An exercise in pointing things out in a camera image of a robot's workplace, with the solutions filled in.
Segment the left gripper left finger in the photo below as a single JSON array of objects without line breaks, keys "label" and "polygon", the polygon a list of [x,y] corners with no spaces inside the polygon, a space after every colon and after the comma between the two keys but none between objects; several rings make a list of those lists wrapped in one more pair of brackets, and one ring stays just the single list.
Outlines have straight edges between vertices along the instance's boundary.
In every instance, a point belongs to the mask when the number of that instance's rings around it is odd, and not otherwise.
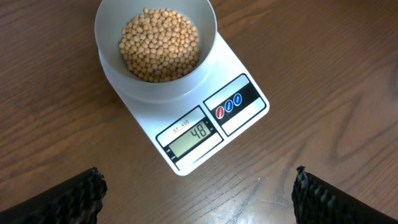
[{"label": "left gripper left finger", "polygon": [[96,224],[108,191],[104,175],[90,168],[1,212],[1,223]]}]

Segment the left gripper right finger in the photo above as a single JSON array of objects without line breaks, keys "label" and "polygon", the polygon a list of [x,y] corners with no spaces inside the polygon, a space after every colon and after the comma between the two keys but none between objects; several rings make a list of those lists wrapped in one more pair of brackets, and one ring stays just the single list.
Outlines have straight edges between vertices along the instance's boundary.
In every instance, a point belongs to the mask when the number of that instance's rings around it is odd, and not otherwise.
[{"label": "left gripper right finger", "polygon": [[297,167],[292,202],[297,224],[397,224],[319,177]]}]

